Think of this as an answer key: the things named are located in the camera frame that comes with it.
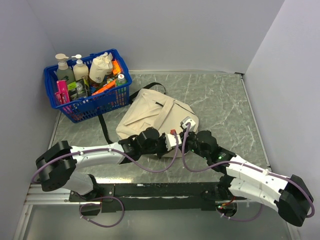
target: black strap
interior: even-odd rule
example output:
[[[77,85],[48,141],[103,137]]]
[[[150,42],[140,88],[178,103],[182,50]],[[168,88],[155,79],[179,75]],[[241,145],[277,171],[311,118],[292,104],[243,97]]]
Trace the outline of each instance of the black strap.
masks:
[[[107,125],[106,125],[104,116],[102,114],[100,114],[100,115],[98,115],[98,118],[99,118],[99,122],[101,124],[102,132],[103,132],[103,135],[104,135],[106,142],[108,144],[113,144],[114,142],[111,141],[109,138],[108,129],[107,129]]]
[[[152,83],[149,83],[148,85],[144,86],[143,89],[150,89],[152,88],[153,86],[155,85],[160,85],[164,88],[164,93],[163,94],[166,94],[166,88],[165,86],[163,86],[161,83],[158,83],[158,82],[152,82]],[[140,90],[136,91],[135,93],[133,93],[132,95],[130,95],[130,98],[129,98],[129,104],[132,104],[134,102],[134,99],[137,97],[138,93],[140,92]]]

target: white pump bottle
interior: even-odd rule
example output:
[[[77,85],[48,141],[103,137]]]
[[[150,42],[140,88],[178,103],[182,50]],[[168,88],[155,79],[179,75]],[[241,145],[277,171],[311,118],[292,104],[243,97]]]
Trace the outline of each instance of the white pump bottle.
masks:
[[[82,56],[80,54],[77,54],[72,57],[77,59],[76,65],[73,67],[75,81],[79,81],[80,79],[84,79],[85,81],[87,81],[89,76],[89,68],[81,60]]]

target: soap dispenser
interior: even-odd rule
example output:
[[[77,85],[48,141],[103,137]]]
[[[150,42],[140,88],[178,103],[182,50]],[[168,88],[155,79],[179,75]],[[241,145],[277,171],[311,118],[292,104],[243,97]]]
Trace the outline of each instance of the soap dispenser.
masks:
[[[75,81],[79,81],[80,79],[84,79],[85,81],[88,81],[89,68],[81,60],[82,56],[80,54],[77,54],[72,57],[77,59],[76,65],[73,67]]]
[[[58,69],[56,71],[56,76],[58,80],[66,80],[66,84],[70,85],[75,82],[75,75],[71,68],[67,64],[69,57],[63,53],[58,53],[55,55],[55,58],[58,61]]]

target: blue basket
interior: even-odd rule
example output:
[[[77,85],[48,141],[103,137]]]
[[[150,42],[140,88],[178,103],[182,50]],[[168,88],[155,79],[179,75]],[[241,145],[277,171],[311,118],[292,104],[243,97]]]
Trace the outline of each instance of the blue basket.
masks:
[[[124,74],[127,83],[94,96],[89,96],[86,98],[81,97],[66,104],[60,104],[55,96],[55,93],[58,91],[58,65],[48,66],[44,69],[45,89],[46,94],[50,99],[51,107],[54,109],[59,109],[74,123],[79,123],[86,119],[90,119],[97,115],[122,108],[129,104],[129,85],[132,83],[132,79],[129,75],[129,70],[126,66],[125,61],[122,59],[116,49],[92,53],[90,54],[90,56],[82,58],[82,61],[90,69],[92,60],[104,54],[105,52],[111,53],[113,56],[113,60],[116,60],[118,62],[121,68],[121,73]],[[76,60],[68,60],[67,64],[72,69],[74,65],[76,65]]]

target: gray wall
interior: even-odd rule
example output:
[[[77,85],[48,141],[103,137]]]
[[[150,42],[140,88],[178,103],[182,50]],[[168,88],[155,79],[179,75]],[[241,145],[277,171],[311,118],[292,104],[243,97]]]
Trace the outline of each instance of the gray wall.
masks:
[[[320,2],[286,0],[248,71],[245,85],[272,169],[301,176],[320,210]],[[320,214],[304,240],[319,239]]]
[[[0,1],[0,56],[0,239],[7,240],[57,115],[43,81],[55,52],[25,0]]]
[[[244,73],[284,0],[27,0],[58,52],[116,48],[130,70]]]

